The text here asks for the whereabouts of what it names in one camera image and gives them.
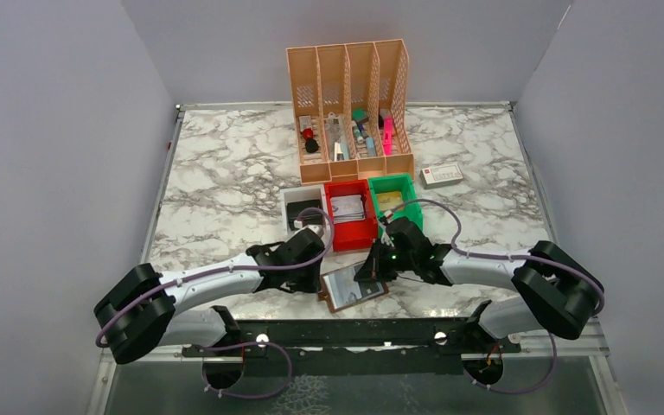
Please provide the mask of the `peach plastic file organizer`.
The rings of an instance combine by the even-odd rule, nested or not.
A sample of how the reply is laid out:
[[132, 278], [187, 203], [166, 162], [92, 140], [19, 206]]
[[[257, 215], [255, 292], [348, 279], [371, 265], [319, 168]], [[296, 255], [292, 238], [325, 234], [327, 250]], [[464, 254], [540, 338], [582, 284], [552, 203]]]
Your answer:
[[[409, 54], [401, 39], [287, 48], [299, 173], [303, 185], [378, 176], [413, 176], [414, 155], [405, 128]], [[355, 123], [362, 109], [369, 120]], [[393, 153], [382, 146], [382, 118], [393, 117]], [[308, 154], [302, 130], [320, 148]], [[339, 142], [345, 161], [334, 160]]]

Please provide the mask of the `white plastic bin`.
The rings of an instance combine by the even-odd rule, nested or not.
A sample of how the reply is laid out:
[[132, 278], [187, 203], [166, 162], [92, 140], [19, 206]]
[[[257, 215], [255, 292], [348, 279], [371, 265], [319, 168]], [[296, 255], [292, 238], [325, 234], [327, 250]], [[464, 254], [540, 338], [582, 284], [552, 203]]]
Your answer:
[[326, 242], [322, 241], [324, 252], [327, 253], [329, 249], [327, 246], [331, 240], [330, 238], [330, 229], [331, 229], [331, 215], [329, 214], [327, 203], [326, 203], [326, 194], [324, 187], [322, 185], [313, 185], [313, 186], [304, 186], [297, 188], [284, 188], [280, 191], [280, 201], [281, 201], [281, 214], [282, 214], [282, 225], [283, 225], [283, 240], [288, 240], [300, 230], [304, 229], [305, 226], [301, 227], [301, 221], [296, 220], [295, 224], [299, 227], [296, 231], [289, 231], [286, 224], [287, 214], [284, 212], [285, 205], [293, 201], [304, 201], [319, 199], [322, 204], [321, 209], [310, 208], [310, 211], [319, 212], [324, 218], [325, 232], [328, 237]]

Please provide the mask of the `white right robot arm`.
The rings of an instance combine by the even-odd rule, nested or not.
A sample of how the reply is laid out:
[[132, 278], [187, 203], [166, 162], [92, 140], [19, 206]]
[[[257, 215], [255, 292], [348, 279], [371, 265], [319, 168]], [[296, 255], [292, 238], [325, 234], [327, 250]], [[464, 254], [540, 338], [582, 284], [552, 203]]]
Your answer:
[[431, 242], [405, 217], [390, 222], [386, 235], [389, 242], [373, 242], [355, 281], [386, 283], [410, 271], [427, 284], [475, 284], [516, 292], [516, 297], [479, 305], [467, 322], [466, 340], [491, 343], [537, 329], [576, 340], [603, 308], [603, 286], [550, 241], [515, 253], [465, 251]]

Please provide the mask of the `red plastic bin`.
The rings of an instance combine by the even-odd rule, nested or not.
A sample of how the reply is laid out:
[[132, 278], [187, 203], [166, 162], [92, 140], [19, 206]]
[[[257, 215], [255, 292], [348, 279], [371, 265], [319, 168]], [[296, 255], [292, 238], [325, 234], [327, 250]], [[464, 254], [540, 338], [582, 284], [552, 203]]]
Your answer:
[[[368, 249], [379, 235], [374, 204], [365, 180], [328, 182], [323, 185], [325, 203], [334, 224], [333, 249], [335, 252]], [[351, 200], [359, 207], [359, 220], [344, 220], [339, 208], [342, 199]]]

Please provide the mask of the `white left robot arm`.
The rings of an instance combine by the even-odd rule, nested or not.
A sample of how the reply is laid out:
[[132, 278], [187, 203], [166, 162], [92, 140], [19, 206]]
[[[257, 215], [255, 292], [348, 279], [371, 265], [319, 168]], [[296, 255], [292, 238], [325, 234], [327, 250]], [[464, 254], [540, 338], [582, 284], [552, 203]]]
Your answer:
[[197, 319], [188, 311], [224, 297], [276, 289], [317, 292], [324, 244], [321, 226], [304, 226], [286, 241], [255, 245], [220, 263], [187, 271], [156, 271], [149, 263], [123, 276], [93, 309], [100, 330], [95, 344], [118, 364], [136, 361], [158, 346], [204, 344], [227, 337], [220, 311]]

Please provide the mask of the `green plastic bin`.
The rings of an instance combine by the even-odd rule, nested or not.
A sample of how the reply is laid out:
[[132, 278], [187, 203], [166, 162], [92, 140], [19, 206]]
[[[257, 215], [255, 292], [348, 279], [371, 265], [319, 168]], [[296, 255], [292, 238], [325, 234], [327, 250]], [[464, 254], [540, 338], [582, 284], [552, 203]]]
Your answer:
[[[368, 186], [377, 218], [405, 201], [418, 198], [413, 180], [407, 174], [372, 177], [368, 179]], [[418, 204], [408, 204], [396, 210], [393, 218], [402, 216], [423, 228], [423, 213]]]

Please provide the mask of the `brown leather card holder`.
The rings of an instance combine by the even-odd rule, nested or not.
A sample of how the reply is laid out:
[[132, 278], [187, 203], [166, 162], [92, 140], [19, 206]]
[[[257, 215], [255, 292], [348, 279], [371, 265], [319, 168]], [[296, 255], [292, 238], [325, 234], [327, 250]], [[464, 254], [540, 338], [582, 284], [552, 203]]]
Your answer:
[[342, 267], [320, 276], [317, 300], [327, 304], [330, 313], [354, 307], [389, 293], [385, 283], [357, 282], [354, 276], [363, 262]]

